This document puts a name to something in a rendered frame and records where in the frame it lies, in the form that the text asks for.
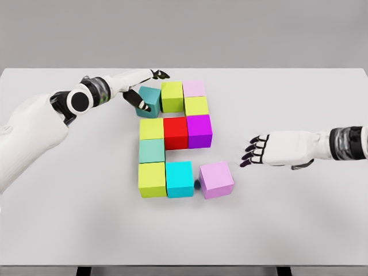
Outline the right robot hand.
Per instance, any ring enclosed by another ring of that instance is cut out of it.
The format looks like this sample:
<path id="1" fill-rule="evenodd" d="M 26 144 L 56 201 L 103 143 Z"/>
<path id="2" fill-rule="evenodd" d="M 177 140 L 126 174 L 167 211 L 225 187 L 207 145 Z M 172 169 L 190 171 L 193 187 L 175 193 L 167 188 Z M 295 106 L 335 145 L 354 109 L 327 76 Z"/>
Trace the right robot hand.
<path id="1" fill-rule="evenodd" d="M 274 131 L 254 137 L 245 149 L 240 167 L 264 164 L 290 166 L 292 170 L 306 168 L 315 161 L 312 137 L 313 133 L 307 131 Z"/>

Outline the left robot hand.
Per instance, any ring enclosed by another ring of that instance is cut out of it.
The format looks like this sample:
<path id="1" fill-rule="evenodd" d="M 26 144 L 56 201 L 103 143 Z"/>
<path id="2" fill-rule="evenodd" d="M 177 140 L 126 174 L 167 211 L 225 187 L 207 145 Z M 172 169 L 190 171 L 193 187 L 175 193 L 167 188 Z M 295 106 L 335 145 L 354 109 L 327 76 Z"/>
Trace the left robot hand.
<path id="1" fill-rule="evenodd" d="M 150 112 L 151 108 L 133 88 L 150 79 L 164 80 L 169 78 L 169 74 L 162 70 L 138 69 L 136 71 L 128 71 L 124 75 L 124 83 L 127 85 L 127 88 L 122 90 L 122 96 L 134 108 Z"/>

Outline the dark teal cube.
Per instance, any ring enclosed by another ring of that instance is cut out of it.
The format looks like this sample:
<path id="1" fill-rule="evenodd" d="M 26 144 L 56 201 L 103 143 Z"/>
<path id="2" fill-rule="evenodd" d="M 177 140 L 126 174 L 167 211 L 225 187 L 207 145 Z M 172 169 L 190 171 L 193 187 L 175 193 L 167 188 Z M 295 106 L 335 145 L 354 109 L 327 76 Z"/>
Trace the dark teal cube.
<path id="1" fill-rule="evenodd" d="M 147 86 L 141 86 L 138 91 L 139 95 L 145 103 L 151 108 L 151 111 L 136 109 L 136 114 L 139 117 L 157 118 L 160 112 L 160 94 L 161 90 Z"/>

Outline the yellow-green cube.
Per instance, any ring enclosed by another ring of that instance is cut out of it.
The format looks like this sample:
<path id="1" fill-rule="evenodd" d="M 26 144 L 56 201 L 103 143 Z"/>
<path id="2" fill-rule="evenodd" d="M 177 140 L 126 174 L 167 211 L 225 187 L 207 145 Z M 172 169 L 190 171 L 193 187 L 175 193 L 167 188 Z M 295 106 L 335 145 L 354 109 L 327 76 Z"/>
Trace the yellow-green cube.
<path id="1" fill-rule="evenodd" d="M 185 97 L 185 116 L 197 116 L 209 114 L 208 102 L 205 96 Z"/>
<path id="2" fill-rule="evenodd" d="M 162 118 L 146 118 L 140 120 L 139 139 L 153 140 L 164 138 Z"/>
<path id="3" fill-rule="evenodd" d="M 167 197 L 165 162 L 140 163 L 138 188 L 142 198 Z"/>
<path id="4" fill-rule="evenodd" d="M 182 82 L 163 82 L 161 84 L 162 111 L 179 113 L 184 111 Z"/>

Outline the pale pink cube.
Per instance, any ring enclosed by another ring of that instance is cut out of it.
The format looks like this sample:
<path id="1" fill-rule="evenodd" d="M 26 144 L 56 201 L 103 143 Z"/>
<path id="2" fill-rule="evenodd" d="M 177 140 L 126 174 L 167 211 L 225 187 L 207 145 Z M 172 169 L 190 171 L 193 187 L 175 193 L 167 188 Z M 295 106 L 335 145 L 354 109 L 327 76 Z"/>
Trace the pale pink cube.
<path id="1" fill-rule="evenodd" d="M 205 85 L 202 80 L 185 80 L 182 82 L 183 95 L 188 97 L 205 97 Z"/>

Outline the red cube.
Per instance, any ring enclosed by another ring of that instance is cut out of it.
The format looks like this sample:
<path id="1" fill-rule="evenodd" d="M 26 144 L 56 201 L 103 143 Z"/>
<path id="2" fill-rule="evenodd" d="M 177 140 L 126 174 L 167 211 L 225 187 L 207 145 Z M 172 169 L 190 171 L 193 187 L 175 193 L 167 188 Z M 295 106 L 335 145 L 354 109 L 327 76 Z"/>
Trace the red cube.
<path id="1" fill-rule="evenodd" d="M 164 118 L 163 126 L 166 150 L 188 149 L 189 137 L 186 117 Z"/>

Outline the lilac pink cube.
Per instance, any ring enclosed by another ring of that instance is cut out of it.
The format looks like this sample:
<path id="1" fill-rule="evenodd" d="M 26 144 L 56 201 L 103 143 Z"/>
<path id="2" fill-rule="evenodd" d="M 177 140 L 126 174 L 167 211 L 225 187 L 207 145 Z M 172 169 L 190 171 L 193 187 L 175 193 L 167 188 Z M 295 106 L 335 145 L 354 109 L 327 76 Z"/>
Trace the lilac pink cube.
<path id="1" fill-rule="evenodd" d="M 234 186 L 232 174 L 225 161 L 202 165 L 199 180 L 207 200 L 231 194 Z"/>

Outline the mint green cube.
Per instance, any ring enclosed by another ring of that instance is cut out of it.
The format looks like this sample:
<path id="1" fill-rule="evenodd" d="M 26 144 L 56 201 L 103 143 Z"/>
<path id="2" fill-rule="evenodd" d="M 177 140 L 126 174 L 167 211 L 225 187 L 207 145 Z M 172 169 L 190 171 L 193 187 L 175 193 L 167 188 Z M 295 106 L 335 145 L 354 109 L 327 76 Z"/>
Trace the mint green cube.
<path id="1" fill-rule="evenodd" d="M 165 162 L 165 147 L 163 139 L 139 141 L 139 163 Z"/>

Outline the purple cube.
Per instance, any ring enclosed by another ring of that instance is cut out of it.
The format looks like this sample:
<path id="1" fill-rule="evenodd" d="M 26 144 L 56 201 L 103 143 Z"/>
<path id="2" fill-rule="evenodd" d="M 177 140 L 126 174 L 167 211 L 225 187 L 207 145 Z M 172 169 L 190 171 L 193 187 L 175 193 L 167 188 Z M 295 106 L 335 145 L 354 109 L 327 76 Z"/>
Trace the purple cube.
<path id="1" fill-rule="evenodd" d="M 188 148 L 210 148 L 212 145 L 212 125 L 210 115 L 187 116 Z"/>

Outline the cyan cube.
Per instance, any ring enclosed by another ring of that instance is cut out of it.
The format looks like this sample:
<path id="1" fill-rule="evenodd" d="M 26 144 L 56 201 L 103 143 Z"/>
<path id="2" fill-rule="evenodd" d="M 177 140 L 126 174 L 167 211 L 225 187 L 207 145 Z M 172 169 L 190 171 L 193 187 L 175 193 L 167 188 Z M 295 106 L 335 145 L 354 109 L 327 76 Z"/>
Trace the cyan cube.
<path id="1" fill-rule="evenodd" d="M 192 197 L 194 195 L 191 161 L 166 163 L 166 190 L 168 198 Z"/>

